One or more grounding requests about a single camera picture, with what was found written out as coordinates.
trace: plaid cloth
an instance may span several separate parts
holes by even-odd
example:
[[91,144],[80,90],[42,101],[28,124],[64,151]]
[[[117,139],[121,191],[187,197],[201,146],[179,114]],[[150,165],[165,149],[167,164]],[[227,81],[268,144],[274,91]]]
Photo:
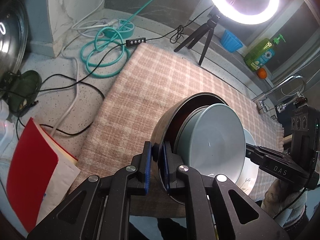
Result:
[[[160,117],[175,103],[199,92],[222,97],[237,113],[257,145],[283,150],[283,128],[233,87],[176,54],[141,44],[123,68],[99,110],[79,158],[81,173],[71,189],[92,174],[105,177],[129,165],[142,152]],[[259,170],[250,193],[263,199],[274,177]],[[132,197],[131,214],[183,217],[184,206],[171,200],[151,173],[147,196]]]

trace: glowing white ring light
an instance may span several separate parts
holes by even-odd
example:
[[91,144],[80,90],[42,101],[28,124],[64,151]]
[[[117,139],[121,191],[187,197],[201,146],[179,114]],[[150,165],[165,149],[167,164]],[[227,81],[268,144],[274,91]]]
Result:
[[5,35],[5,27],[4,24],[2,22],[0,22],[0,32]]
[[228,18],[243,24],[259,24],[269,20],[277,11],[279,0],[270,0],[268,7],[256,15],[239,13],[226,0],[212,0],[219,11]]

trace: chrome faucet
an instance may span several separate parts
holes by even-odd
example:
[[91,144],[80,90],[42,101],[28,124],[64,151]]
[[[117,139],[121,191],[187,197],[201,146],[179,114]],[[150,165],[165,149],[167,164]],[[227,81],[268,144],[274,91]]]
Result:
[[288,84],[290,81],[300,78],[302,79],[302,87],[301,89],[296,93],[295,97],[290,100],[288,103],[284,104],[281,103],[277,106],[277,110],[279,113],[281,113],[282,111],[285,110],[285,108],[287,107],[288,104],[292,103],[293,101],[295,101],[297,98],[302,97],[302,92],[304,91],[305,87],[306,87],[306,80],[302,75],[299,74],[294,74],[284,80],[282,80],[279,84],[275,85],[272,89],[270,89],[267,92],[261,93],[260,95],[256,96],[254,99],[252,99],[252,101],[257,105],[258,107],[258,111],[259,114],[264,114],[266,112],[268,112],[265,104],[264,104],[264,100],[267,99],[267,96],[272,94],[273,92],[277,91],[278,89],[282,88],[284,85]]

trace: gloved hand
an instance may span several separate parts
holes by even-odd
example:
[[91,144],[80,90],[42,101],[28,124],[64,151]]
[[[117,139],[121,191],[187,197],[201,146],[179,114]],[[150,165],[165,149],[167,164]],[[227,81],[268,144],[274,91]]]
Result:
[[[261,208],[270,216],[274,217],[283,208],[289,205],[295,198],[300,194],[300,192],[294,192],[285,196],[287,191],[287,184],[276,179],[267,192],[264,195],[264,200],[262,202]],[[298,221],[304,211],[305,204],[307,201],[307,192],[305,191],[301,197],[292,204],[288,209],[283,211],[275,221],[283,228],[293,225]]]

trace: orange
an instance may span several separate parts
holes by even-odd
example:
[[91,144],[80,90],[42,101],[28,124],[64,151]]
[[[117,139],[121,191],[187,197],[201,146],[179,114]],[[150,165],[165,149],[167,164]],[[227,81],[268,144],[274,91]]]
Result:
[[257,73],[257,75],[258,75],[258,77],[259,78],[261,78],[261,79],[266,79],[266,77],[267,77],[267,72],[266,72],[266,70],[264,69],[264,68],[259,68],[257,71],[256,71],[256,73]]

